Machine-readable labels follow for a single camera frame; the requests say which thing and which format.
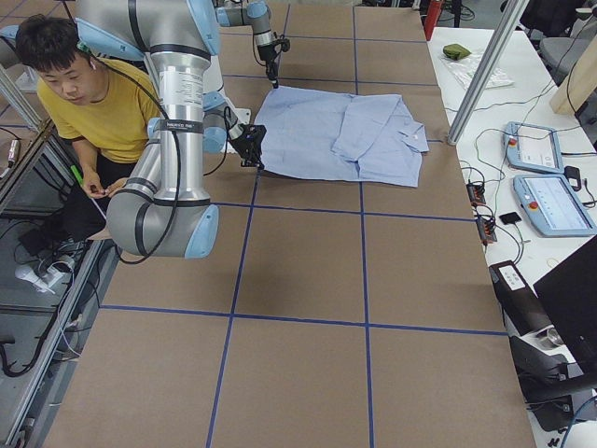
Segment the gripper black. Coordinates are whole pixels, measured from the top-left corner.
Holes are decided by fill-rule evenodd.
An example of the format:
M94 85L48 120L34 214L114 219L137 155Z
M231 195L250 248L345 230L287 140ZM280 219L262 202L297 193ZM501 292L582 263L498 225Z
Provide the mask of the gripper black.
M229 142L242 159L242 167L256 167L263 170L261 145L266 135L264 125L237 123L228 130Z
M258 55L260 60L265 64L266 76L268 80L272 80L272 87L274 89L278 89L280 87L277 62L279 53L274 50L273 42L267 45L259 46Z

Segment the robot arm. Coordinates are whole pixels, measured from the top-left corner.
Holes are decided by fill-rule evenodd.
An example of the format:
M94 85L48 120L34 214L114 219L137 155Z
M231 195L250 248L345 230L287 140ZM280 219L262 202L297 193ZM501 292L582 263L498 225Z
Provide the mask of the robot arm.
M106 236L132 255L201 259L219 211L205 190L203 153L232 145L259 166L265 130L239 121L206 91L219 30L247 21L268 35L262 1L84 1L74 19L37 14L14 34L18 60L81 172L64 208L76 239Z
M284 35L271 28L271 9L266 1L219 1L215 8L217 21L222 27L248 26L253 36L256 62L274 89L279 88L279 58L290 50Z

